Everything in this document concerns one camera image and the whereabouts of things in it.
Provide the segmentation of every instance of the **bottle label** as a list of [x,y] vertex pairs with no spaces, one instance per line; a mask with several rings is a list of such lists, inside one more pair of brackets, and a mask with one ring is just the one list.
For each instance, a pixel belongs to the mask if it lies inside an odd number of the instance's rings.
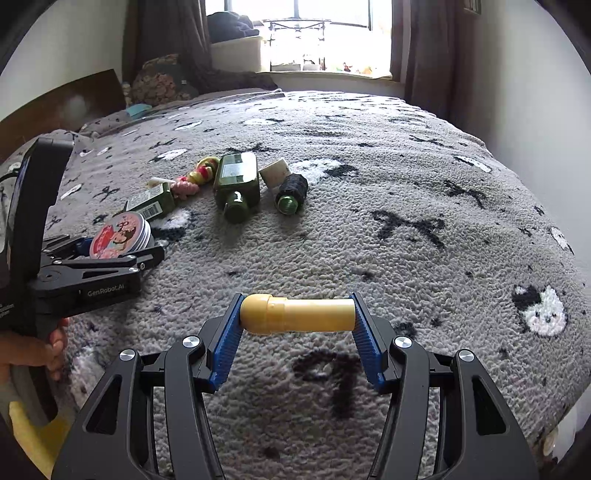
[[239,177],[244,175],[244,163],[227,163],[222,168],[222,178]]
[[164,186],[162,184],[156,185],[155,187],[146,190],[142,193],[138,193],[137,195],[132,196],[127,201],[127,209],[132,210],[137,206],[141,205],[142,203],[147,202],[162,193],[164,193]]
[[137,209],[136,212],[138,212],[146,220],[150,220],[151,218],[160,215],[163,210],[158,202],[154,202],[143,208]]

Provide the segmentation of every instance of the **curtain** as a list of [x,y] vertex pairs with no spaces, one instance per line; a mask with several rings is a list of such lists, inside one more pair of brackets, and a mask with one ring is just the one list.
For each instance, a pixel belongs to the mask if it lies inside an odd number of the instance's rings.
[[134,74],[147,60],[178,53],[189,81],[200,94],[277,88],[268,74],[223,72],[212,67],[205,0],[139,0],[137,27]]
[[392,0],[392,53],[390,73],[392,81],[400,82],[402,76],[402,49],[404,43],[404,0]]
[[444,119],[453,89],[456,8],[455,0],[410,0],[404,100]]

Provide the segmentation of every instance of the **black thread spool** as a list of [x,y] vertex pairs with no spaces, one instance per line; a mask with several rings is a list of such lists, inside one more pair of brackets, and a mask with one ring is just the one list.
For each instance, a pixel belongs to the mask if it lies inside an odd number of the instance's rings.
[[284,215],[296,213],[308,195],[308,180],[298,173],[285,177],[275,196],[277,210]]

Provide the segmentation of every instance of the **bed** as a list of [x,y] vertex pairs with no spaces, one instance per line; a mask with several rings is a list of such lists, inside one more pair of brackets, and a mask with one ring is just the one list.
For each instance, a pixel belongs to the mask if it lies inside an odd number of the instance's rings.
[[[544,439],[589,385],[584,279],[544,206],[484,143],[396,98],[233,92],[115,113],[79,133],[47,235],[93,235],[152,177],[207,155],[284,158],[310,185],[279,214],[261,183],[249,221],[230,225],[210,186],[152,223],[167,258],[134,301],[74,319],[60,401],[81,406],[125,348],[168,348],[220,315],[235,292],[294,298],[358,291],[369,310],[425,348],[472,349],[538,461]],[[26,145],[5,164],[18,161]],[[421,476],[433,468],[431,395]],[[245,335],[206,407],[228,478],[365,478],[388,399],[367,383],[350,333]],[[171,473],[156,394],[161,473]]]

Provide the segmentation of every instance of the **dark clothes pile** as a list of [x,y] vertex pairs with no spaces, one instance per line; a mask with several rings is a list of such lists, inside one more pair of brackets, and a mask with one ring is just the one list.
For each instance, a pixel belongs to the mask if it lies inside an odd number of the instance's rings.
[[256,37],[259,31],[252,26],[251,19],[235,12],[216,12],[207,16],[209,40],[218,43],[236,38]]

